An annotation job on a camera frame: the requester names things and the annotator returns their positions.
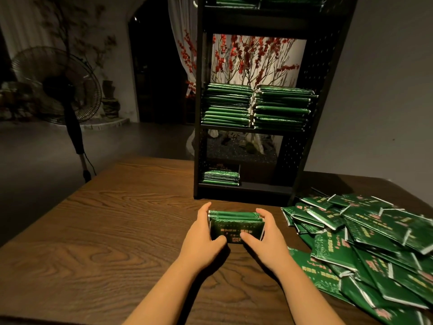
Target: shelving unit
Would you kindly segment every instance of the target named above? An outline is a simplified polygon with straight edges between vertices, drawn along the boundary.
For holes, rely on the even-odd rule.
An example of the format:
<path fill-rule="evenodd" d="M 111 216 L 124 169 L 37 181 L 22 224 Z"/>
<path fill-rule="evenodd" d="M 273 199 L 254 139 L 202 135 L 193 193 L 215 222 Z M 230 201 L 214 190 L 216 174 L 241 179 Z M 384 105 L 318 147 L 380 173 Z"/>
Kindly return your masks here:
<path fill-rule="evenodd" d="M 197 95 L 195 114 L 194 198 L 286 205 L 295 198 L 329 88 L 349 30 L 357 0 L 326 0 L 323 7 L 292 5 L 289 10 L 260 10 L 216 6 L 215 0 L 198 0 Z M 213 34 L 288 37 L 306 40 L 296 87 L 319 95 L 305 132 L 282 132 L 203 125 L 200 122 L 202 89 L 210 82 Z M 207 130 L 263 133 L 283 136 L 273 185 L 243 182 L 240 186 L 199 182 L 206 163 Z"/>

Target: person's left hand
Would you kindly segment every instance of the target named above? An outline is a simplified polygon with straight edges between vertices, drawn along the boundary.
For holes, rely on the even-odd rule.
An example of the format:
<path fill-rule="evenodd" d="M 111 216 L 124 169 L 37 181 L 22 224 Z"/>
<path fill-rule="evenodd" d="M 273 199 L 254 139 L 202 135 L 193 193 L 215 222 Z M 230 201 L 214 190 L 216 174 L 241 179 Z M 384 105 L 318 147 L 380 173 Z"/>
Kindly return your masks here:
<path fill-rule="evenodd" d="M 210 265 L 227 244 L 225 236 L 221 235 L 216 240 L 210 238 L 207 211 L 211 204 L 208 202 L 198 210 L 197 220 L 188 230 L 178 257 L 178 260 L 183 261 L 187 267 L 192 267 L 197 272 Z"/>

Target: wooden table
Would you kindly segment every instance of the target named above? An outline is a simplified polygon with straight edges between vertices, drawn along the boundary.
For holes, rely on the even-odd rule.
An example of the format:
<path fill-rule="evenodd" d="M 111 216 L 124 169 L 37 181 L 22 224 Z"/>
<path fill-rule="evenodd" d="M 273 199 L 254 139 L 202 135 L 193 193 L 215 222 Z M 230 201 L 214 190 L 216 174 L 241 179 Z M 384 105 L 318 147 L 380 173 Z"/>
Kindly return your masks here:
<path fill-rule="evenodd" d="M 336 178 L 343 188 L 333 183 L 332 189 L 374 192 L 392 202 L 400 199 L 413 211 L 431 212 L 381 179 L 310 172 L 305 187 L 330 189 L 325 183 Z M 177 257 L 197 209 L 205 202 L 192 196 L 189 161 L 133 158 L 99 174 L 0 249 L 0 315 L 121 324 Z M 231 211 L 256 207 L 222 201 L 212 205 Z M 265 208 L 275 215 L 287 244 L 309 252 L 280 209 Z M 283 291 L 242 245 L 230 244 L 223 266 L 203 280 L 201 288 L 199 279 L 188 296 L 181 322 L 293 324 Z M 378 324 L 356 307 L 324 296 L 347 324 Z"/>

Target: stack of green packets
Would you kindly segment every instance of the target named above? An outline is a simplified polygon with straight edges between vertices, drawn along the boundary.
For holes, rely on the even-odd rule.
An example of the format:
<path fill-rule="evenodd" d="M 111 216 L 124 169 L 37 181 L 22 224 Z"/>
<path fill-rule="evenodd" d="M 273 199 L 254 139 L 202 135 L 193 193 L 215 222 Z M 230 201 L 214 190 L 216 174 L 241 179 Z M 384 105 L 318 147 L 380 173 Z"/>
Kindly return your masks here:
<path fill-rule="evenodd" d="M 355 194 L 305 197 L 281 209 L 312 250 L 290 253 L 320 290 L 384 324 L 430 323 L 420 310 L 433 306 L 432 220 Z M 335 277 L 318 280 L 328 269 Z"/>
<path fill-rule="evenodd" d="M 255 129 L 304 131 L 311 100 L 317 98 L 312 90 L 260 85 L 252 98 Z"/>
<path fill-rule="evenodd" d="M 239 173 L 233 171 L 209 170 L 201 174 L 201 182 L 216 185 L 239 186 Z"/>
<path fill-rule="evenodd" d="M 265 231 L 265 223 L 256 212 L 227 212 L 208 211 L 210 237 L 215 240 L 218 236 L 225 235 L 228 243 L 241 243 L 241 232 L 250 233 L 255 238 L 262 240 Z"/>
<path fill-rule="evenodd" d="M 252 89 L 246 85 L 210 83 L 203 94 L 201 122 L 207 125 L 248 127 Z"/>
<path fill-rule="evenodd" d="M 280 9 L 292 4 L 321 5 L 321 0 L 216 0 L 216 4 L 248 9 Z"/>

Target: floor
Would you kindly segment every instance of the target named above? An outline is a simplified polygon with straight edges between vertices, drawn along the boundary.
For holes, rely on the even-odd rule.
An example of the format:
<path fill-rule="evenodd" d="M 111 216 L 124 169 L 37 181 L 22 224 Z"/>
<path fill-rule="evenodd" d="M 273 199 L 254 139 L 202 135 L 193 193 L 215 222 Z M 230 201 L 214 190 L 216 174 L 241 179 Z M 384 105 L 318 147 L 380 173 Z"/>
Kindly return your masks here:
<path fill-rule="evenodd" d="M 83 132 L 86 154 L 100 172 L 131 154 L 192 159 L 192 126 L 130 123 Z M 84 184 L 66 130 L 45 122 L 0 123 L 0 246 Z"/>

